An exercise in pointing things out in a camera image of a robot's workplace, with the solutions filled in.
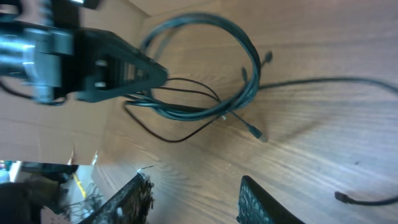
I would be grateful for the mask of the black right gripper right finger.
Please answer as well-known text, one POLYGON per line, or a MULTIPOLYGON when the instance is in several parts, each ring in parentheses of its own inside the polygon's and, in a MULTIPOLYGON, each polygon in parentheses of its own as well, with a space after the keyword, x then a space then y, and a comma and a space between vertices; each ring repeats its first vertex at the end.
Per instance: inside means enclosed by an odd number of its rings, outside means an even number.
POLYGON ((241 179, 236 221, 240 224, 304 224, 248 175, 241 179))

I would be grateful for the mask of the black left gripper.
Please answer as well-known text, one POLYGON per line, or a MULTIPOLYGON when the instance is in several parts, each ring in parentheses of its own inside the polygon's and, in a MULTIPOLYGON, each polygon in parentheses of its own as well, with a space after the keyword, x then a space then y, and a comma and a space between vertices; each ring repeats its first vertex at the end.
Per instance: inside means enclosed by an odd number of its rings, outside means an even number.
POLYGON ((23 25, 22 65, 34 100, 62 105, 75 91, 79 101, 97 103, 162 86, 166 68, 113 32, 23 25))

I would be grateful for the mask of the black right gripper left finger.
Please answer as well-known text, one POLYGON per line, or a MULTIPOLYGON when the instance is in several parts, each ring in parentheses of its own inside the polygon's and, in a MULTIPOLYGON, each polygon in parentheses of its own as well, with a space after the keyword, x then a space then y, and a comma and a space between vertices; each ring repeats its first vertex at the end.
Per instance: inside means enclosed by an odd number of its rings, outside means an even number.
POLYGON ((147 216, 154 207, 153 187, 150 177, 138 172, 79 224, 146 224, 147 216))

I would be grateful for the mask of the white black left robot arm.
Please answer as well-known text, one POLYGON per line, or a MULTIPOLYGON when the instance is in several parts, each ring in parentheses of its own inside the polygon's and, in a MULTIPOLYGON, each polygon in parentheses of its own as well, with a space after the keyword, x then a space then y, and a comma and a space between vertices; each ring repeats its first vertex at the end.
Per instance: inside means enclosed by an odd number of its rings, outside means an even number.
POLYGON ((32 87, 27 99, 96 103, 162 86, 168 71, 113 32, 84 28, 80 9, 100 1, 42 1, 41 24, 19 21, 21 1, 1 1, 1 76, 32 87))

